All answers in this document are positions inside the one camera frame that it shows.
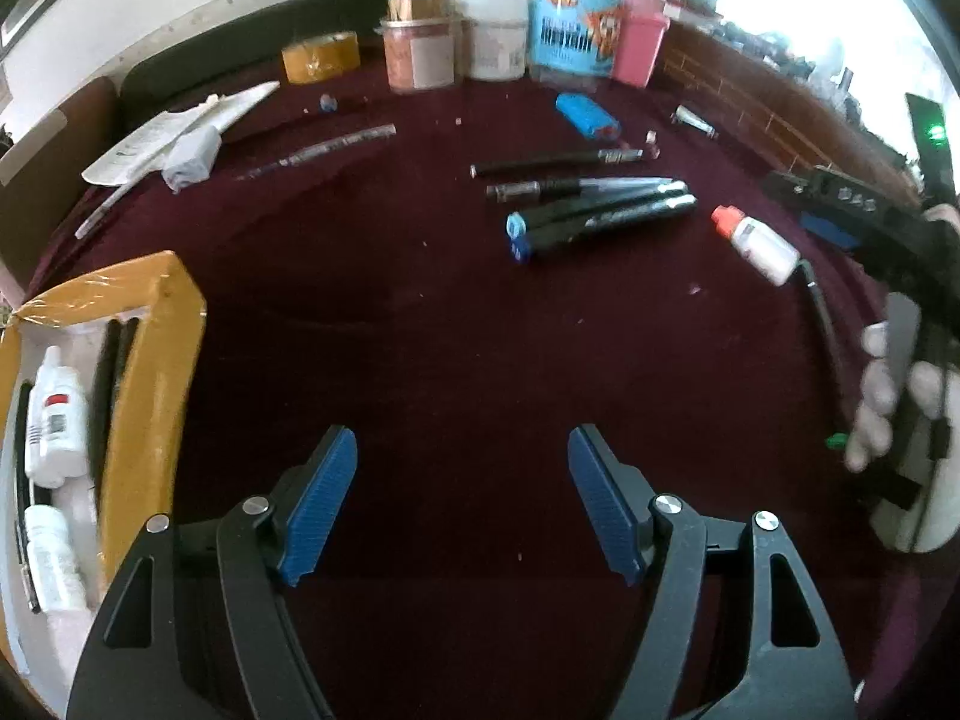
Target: silver screw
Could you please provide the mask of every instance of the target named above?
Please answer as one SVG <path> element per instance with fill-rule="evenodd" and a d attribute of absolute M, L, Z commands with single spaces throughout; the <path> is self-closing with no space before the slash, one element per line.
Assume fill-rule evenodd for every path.
<path fill-rule="evenodd" d="M 163 533 L 170 527 L 170 517 L 166 514 L 154 514 L 147 520 L 147 533 Z"/>
<path fill-rule="evenodd" d="M 676 495 L 658 495 L 654 505 L 664 514 L 679 514 L 683 509 L 683 503 Z"/>
<path fill-rule="evenodd" d="M 263 514 L 270 509 L 270 501 L 262 495 L 254 495 L 243 502 L 244 514 Z"/>
<path fill-rule="evenodd" d="M 779 528 L 779 519 L 773 512 L 757 512 L 754 514 L 754 520 L 757 522 L 757 527 L 764 531 L 776 531 L 776 528 Z"/>

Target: jar with blue label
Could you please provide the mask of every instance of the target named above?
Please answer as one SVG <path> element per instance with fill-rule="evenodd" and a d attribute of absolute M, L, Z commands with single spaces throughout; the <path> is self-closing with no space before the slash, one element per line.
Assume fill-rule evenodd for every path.
<path fill-rule="evenodd" d="M 621 0 L 534 0 L 531 77 L 563 88 L 596 88 L 610 76 L 623 16 Z"/>

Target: white glue bottle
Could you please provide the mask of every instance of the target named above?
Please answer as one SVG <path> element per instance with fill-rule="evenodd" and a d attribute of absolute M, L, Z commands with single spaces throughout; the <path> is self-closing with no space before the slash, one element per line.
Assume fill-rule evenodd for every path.
<path fill-rule="evenodd" d="M 70 546 L 66 517 L 53 507 L 28 506 L 23 514 L 27 526 L 27 563 L 37 588 L 37 600 L 45 613 L 86 609 L 83 580 Z"/>
<path fill-rule="evenodd" d="M 800 252 L 792 245 L 734 205 L 718 205 L 710 218 L 743 259 L 776 286 L 786 283 L 800 261 Z"/>
<path fill-rule="evenodd" d="M 50 476 L 83 476 L 89 469 L 86 451 L 86 395 L 80 377 L 68 365 L 60 365 L 42 394 L 40 413 L 40 465 Z"/>
<path fill-rule="evenodd" d="M 27 478 L 42 488 L 59 488 L 64 476 L 56 473 L 40 459 L 40 438 L 43 435 L 43 401 L 61 363 L 61 348 L 48 346 L 43 353 L 43 362 L 37 369 L 34 388 L 30 390 L 27 406 L 27 446 L 24 452 L 24 471 Z"/>

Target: red cap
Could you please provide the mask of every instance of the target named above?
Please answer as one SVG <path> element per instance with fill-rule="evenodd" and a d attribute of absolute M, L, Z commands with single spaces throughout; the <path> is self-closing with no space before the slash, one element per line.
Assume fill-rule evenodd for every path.
<path fill-rule="evenodd" d="M 710 218 L 717 225 L 717 232 L 724 238 L 730 240 L 736 225 L 744 220 L 744 213 L 736 205 L 718 205 L 713 209 Z"/>

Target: maroon tablecloth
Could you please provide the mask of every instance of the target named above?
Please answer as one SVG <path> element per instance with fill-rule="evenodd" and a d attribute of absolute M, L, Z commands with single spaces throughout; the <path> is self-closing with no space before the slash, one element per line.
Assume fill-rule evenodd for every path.
<path fill-rule="evenodd" d="M 316 112 L 323 92 L 338 113 Z M 779 514 L 858 679 L 883 555 L 824 448 L 834 403 L 817 329 L 803 289 L 764 281 L 710 212 L 736 204 L 813 262 L 854 387 L 859 332 L 877 317 L 865 279 L 765 199 L 757 157 L 672 127 L 674 93 L 623 86 L 596 98 L 626 142 L 656 129 L 662 156 L 598 172 L 678 177 L 700 207 L 518 265 L 504 210 L 467 169 L 586 148 L 554 98 L 529 80 L 401 97 L 376 63 L 284 85 L 227 134 L 208 182 L 173 196 L 152 175 L 76 245 L 104 196 L 91 191 L 32 288 L 157 250 L 184 260 L 209 313 L 181 521 L 270 490 L 330 423 L 357 433 L 359 469 L 319 570 L 288 594 L 339 717 L 589 716 L 637 591 L 608 572 L 568 476 L 566 436 L 585 421 L 703 514 Z M 236 180 L 387 122 L 395 138 Z"/>

